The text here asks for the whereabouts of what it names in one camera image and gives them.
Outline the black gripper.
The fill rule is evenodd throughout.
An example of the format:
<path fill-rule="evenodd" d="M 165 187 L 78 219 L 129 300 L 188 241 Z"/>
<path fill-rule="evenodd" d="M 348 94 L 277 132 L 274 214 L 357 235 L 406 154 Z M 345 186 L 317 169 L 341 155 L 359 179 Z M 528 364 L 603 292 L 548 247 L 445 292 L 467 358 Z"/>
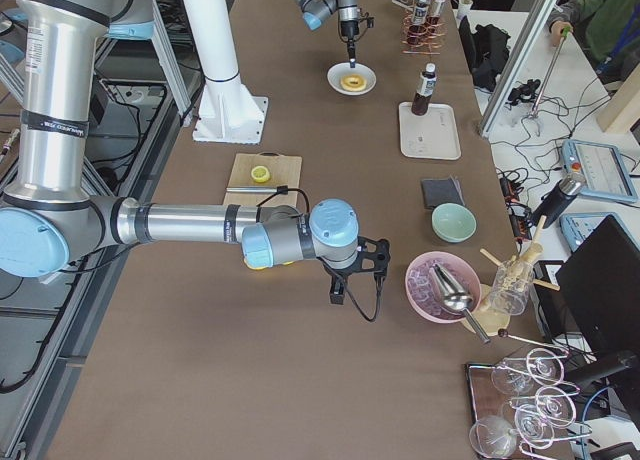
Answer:
<path fill-rule="evenodd" d="M 358 21 L 357 20 L 341 20 L 340 21 L 340 37 L 344 42 L 347 42 L 347 54 L 349 66 L 354 68 L 356 66 L 356 46 L 355 41 L 358 36 Z"/>
<path fill-rule="evenodd" d="M 372 240 L 358 237 L 356 256 L 353 262 L 344 268 L 336 269 L 328 264 L 325 271 L 333 277 L 341 277 L 344 281 L 352 274 L 371 273 L 375 280 L 384 281 L 390 262 L 390 242 L 387 239 Z"/>

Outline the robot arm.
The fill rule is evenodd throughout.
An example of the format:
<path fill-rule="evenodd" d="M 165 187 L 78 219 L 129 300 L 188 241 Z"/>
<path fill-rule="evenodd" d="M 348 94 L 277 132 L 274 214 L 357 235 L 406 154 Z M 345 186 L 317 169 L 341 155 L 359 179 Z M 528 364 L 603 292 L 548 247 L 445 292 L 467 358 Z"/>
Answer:
<path fill-rule="evenodd" d="M 81 186 L 96 43 L 149 39 L 154 0 L 17 0 L 28 19 L 25 92 L 16 178 L 1 202 L 1 267 L 39 277 L 115 245 L 155 241 L 236 243 L 260 269 L 319 259 L 337 285 L 349 275 L 385 278 L 386 240 L 359 233 L 354 209 L 327 199 L 290 206 L 158 205 L 92 196 Z"/>
<path fill-rule="evenodd" d="M 356 38 L 360 34 L 358 0 L 294 0 L 310 30 L 317 30 L 334 13 L 339 16 L 339 34 L 346 41 L 349 66 L 356 66 Z"/>

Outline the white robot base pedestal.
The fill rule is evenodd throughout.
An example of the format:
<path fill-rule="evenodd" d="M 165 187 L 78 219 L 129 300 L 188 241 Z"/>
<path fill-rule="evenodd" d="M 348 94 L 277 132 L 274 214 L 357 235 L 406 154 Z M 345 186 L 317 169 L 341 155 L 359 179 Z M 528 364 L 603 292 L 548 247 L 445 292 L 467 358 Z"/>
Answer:
<path fill-rule="evenodd" d="M 258 144 L 268 99 L 243 84 L 226 0 L 183 0 L 205 86 L 193 139 Z"/>

